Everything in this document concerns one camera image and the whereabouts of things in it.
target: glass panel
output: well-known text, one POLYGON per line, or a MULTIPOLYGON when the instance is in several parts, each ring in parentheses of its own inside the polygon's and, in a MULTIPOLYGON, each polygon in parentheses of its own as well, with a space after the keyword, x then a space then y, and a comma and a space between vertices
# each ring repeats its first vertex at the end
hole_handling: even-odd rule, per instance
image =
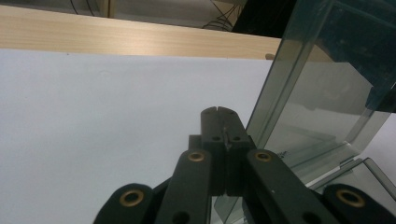
POLYGON ((247 131, 303 182, 359 155, 388 118, 376 110, 396 80, 395 11, 385 1, 297 4, 247 131))
POLYGON ((214 208, 221 218, 221 221, 225 224, 245 222, 242 198, 240 197, 229 197, 227 195, 218 197, 214 208))

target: screw hole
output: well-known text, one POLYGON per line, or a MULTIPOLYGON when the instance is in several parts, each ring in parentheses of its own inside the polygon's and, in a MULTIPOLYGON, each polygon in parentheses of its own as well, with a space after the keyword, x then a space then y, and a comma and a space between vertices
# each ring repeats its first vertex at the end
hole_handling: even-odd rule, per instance
POLYGON ((335 194, 341 202, 346 203, 350 206, 359 208, 365 205, 363 198, 359 194, 349 189, 339 189, 336 191, 335 194))
POLYGON ((317 215, 315 215, 311 212, 304 213, 303 220, 308 224, 320 224, 321 223, 320 217, 318 217, 317 215))
POLYGON ((125 207, 132 207, 143 201, 144 193, 140 189, 131 189, 120 196, 120 204, 125 207))
POLYGON ((189 154, 189 160, 190 161, 203 161, 205 158, 205 155, 202 152, 192 152, 189 154))
POLYGON ((130 194, 127 194, 127 195, 125 196, 125 202, 131 203, 131 202, 133 202, 133 201, 136 201, 138 197, 139 197, 139 195, 138 195, 137 193, 130 193, 130 194))
POLYGON ((189 222, 189 220, 190 220, 190 216, 186 212, 175 213, 172 218, 174 224, 186 224, 189 222))
POLYGON ((256 159, 259 161, 270 161, 271 155, 266 152, 258 152, 256 153, 256 159))

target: white surface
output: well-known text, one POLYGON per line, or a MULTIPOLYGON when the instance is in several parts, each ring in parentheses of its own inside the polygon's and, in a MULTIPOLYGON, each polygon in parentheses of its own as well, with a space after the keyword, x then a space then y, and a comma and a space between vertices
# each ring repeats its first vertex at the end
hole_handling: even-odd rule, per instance
MULTIPOLYGON (((200 112, 246 125, 270 62, 0 50, 0 223, 92 223, 169 177, 200 112)), ((396 182, 392 115, 364 152, 396 182)))

